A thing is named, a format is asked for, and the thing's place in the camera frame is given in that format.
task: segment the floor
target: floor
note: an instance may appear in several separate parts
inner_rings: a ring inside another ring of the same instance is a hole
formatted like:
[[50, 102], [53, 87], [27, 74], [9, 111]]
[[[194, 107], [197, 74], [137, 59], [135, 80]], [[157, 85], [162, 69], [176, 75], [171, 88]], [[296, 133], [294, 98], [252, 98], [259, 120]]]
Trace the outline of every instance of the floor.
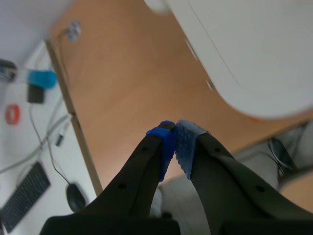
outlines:
[[[278, 138], [287, 145], [299, 134], [299, 129], [295, 128], [278, 136]], [[299, 150], [294, 158], [294, 162], [298, 168], [313, 165], [313, 122], [310, 122], [303, 132], [301, 141], [299, 142]], [[290, 146], [288, 152], [291, 154], [294, 144]], [[270, 153], [267, 143], [262, 142], [247, 148], [243, 151], [235, 153], [233, 156], [244, 165], [249, 167], [267, 183], [278, 189], [277, 166], [265, 155], [250, 156], [258, 151]], [[180, 226], [182, 235], [207, 235], [209, 226], [206, 216], [191, 181], [186, 176], [179, 177], [173, 181], [160, 186], [162, 192], [162, 210], [171, 212]]]
[[[81, 37], [61, 42], [68, 88], [104, 188], [163, 120], [191, 120], [235, 152], [313, 114], [254, 121], [232, 109], [207, 86], [175, 17], [154, 14], [143, 0], [73, 1], [51, 36], [73, 20]], [[166, 177], [182, 173], [172, 161]]]

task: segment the white wall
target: white wall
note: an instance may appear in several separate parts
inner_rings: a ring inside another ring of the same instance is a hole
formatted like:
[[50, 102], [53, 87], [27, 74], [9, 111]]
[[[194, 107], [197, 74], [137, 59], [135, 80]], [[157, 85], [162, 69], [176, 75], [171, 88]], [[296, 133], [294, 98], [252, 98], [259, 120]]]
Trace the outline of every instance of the white wall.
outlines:
[[0, 58], [22, 64], [73, 0], [0, 0]]

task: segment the white desk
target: white desk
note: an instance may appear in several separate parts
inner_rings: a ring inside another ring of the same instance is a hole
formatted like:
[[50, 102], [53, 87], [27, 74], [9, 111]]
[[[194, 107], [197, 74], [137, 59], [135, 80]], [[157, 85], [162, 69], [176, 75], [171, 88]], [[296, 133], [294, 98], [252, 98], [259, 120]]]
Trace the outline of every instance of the white desk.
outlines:
[[[44, 44], [41, 43], [40, 46], [38, 46], [38, 48], [34, 51], [34, 53], [29, 57], [25, 64], [27, 68], [33, 68], [38, 52], [41, 51], [41, 48], [43, 47]], [[48, 53], [46, 53], [39, 65], [39, 68], [48, 68], [49, 64], [50, 62]], [[17, 81], [26, 80], [26, 74], [27, 70], [22, 69], [21, 73], [17, 77]], [[45, 132], [48, 119], [60, 96], [60, 87], [57, 85], [55, 88], [53, 88], [53, 90], [45, 92], [44, 104], [34, 105], [33, 117], [41, 138], [44, 138], [46, 134]], [[7, 84], [7, 87], [5, 88], [5, 99], [1, 108], [0, 118], [0, 169], [3, 169], [6, 166], [25, 158], [29, 153], [31, 153], [39, 146], [38, 139], [28, 115], [29, 103], [26, 102], [26, 98], [26, 83], [19, 82], [15, 84]], [[17, 126], [9, 126], [5, 123], [4, 109], [5, 106], [10, 103], [18, 104], [21, 109], [21, 120]], [[58, 120], [65, 114], [67, 114], [67, 109], [63, 102], [54, 121]], [[69, 126], [66, 132], [62, 145], [60, 147], [56, 147], [54, 144], [56, 137], [62, 127], [63, 125], [61, 124], [50, 138], [53, 157], [56, 163], [61, 167], [61, 172], [66, 175], [68, 180], [71, 183], [76, 183], [80, 187], [88, 204], [94, 198], [96, 198], [96, 193], [85, 165], [85, 161], [72, 124]], [[37, 157], [34, 157], [32, 160], [22, 164], [21, 166], [0, 175], [1, 205], [3, 205], [8, 200], [10, 195], [16, 189], [16, 180], [20, 171], [25, 167], [25, 165], [35, 162], [36, 159]], [[41, 155], [40, 162], [42, 163], [48, 175], [51, 186], [30, 209], [24, 219], [10, 233], [11, 235], [39, 234], [45, 221], [51, 216], [72, 213], [66, 199], [67, 184], [65, 180], [53, 169], [46, 145]]]
[[216, 90], [234, 109], [285, 118], [313, 107], [311, 1], [146, 2], [156, 12], [172, 10]]

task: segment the white plastic object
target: white plastic object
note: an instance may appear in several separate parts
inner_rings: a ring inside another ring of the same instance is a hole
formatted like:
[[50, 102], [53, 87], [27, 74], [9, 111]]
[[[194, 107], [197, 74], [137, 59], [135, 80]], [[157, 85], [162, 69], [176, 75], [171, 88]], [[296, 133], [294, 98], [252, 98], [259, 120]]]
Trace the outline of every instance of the white plastic object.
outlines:
[[145, 0], [147, 6], [156, 14], [169, 14], [172, 12], [167, 0]]

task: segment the blue object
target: blue object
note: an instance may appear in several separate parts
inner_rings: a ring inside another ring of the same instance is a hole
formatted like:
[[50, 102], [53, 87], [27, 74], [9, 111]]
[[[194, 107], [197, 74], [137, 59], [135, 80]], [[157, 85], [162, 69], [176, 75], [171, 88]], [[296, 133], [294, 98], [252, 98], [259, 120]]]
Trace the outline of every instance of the blue object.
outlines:
[[188, 180], [190, 180], [196, 139], [199, 135], [208, 133], [208, 131], [187, 120], [179, 120], [176, 123], [176, 130], [176, 159], [181, 169], [187, 175]]
[[[163, 121], [161, 124], [174, 124], [172, 121]], [[162, 170], [161, 170], [161, 180], [162, 182], [164, 180], [165, 173], [167, 171], [168, 165], [171, 162], [171, 159], [173, 158], [173, 154], [176, 149], [176, 127], [174, 133], [171, 132], [169, 129], [165, 129], [162, 127], [156, 127], [152, 130], [148, 131], [147, 135], [155, 135], [160, 136], [163, 139], [163, 148], [162, 148]]]
[[31, 70], [27, 83], [43, 89], [52, 89], [57, 84], [57, 76], [53, 71]]

